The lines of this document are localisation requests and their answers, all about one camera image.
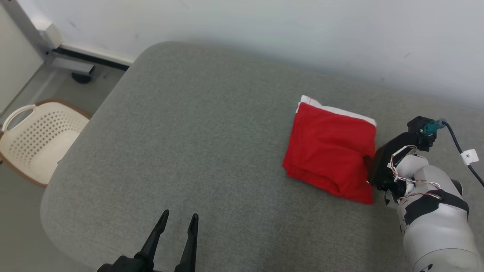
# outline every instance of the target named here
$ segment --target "black tape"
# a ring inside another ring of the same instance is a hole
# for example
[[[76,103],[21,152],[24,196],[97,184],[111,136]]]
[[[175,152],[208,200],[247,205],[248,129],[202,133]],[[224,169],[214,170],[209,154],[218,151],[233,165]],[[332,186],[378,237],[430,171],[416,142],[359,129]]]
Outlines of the black tape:
[[[446,193],[442,189],[428,192],[441,197],[442,200],[433,196],[425,195],[410,203],[407,207],[405,207],[407,213],[405,213],[405,216],[403,217],[407,225],[412,224],[412,222],[420,216],[437,210],[440,203],[463,209],[467,212],[467,217],[469,217],[469,205],[463,199],[459,198],[458,196],[454,196],[453,194]]]

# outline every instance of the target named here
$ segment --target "basket handle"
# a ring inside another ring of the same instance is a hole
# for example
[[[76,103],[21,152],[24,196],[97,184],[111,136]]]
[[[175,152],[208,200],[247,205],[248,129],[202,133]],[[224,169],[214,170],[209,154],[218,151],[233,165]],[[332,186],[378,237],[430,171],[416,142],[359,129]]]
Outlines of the basket handle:
[[[29,109],[33,109],[34,111],[32,113],[29,114],[29,116],[27,116],[24,120],[22,120],[18,125],[16,125],[13,129],[11,130],[14,130],[16,127],[18,127],[21,123],[23,123],[26,119],[28,119],[34,112],[35,112],[35,108],[37,106],[36,105],[28,105],[28,106],[23,106],[21,108],[19,108],[18,110],[12,112],[11,115],[9,115],[7,117],[7,119],[5,120],[5,123],[3,123],[3,126],[2,126],[2,131],[4,133],[6,133],[8,130],[7,130],[7,127],[8,125],[10,124],[10,122],[15,118],[15,116],[19,115],[20,113],[26,111],[26,110],[29,110]]]

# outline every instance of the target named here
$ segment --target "gray fabric surface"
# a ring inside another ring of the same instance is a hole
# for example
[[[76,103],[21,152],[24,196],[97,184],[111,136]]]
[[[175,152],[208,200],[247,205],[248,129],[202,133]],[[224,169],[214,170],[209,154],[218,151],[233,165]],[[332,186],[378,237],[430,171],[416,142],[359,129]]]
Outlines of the gray fabric surface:
[[[482,112],[182,43],[146,50],[60,162],[42,205],[56,246],[93,268],[133,256],[170,209],[155,268],[173,271],[199,214],[198,271],[409,271],[395,211],[329,195],[281,166],[302,94],[377,120],[417,115],[484,150]],[[442,130],[429,161],[461,180],[484,250],[484,189]],[[475,169],[483,173],[482,163]]]

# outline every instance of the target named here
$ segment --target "teal connector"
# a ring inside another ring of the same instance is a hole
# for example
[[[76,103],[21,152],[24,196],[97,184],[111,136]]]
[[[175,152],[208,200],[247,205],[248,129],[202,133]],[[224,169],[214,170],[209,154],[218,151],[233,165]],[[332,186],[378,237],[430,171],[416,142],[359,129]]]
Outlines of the teal connector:
[[[427,125],[424,126],[424,128],[421,130],[421,132],[425,136],[430,136],[434,133],[437,133],[437,129],[445,127],[442,122],[446,122],[444,118],[440,118],[438,120],[433,120],[432,122],[428,123]]]

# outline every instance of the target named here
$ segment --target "red folded cloth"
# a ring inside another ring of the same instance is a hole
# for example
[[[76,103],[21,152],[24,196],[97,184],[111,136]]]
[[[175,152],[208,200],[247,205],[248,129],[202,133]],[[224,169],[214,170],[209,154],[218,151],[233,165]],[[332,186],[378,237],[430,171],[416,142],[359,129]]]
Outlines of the red folded cloth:
[[[287,175],[332,195],[372,204],[364,157],[375,156],[376,123],[355,116],[360,115],[301,103],[282,164]]]

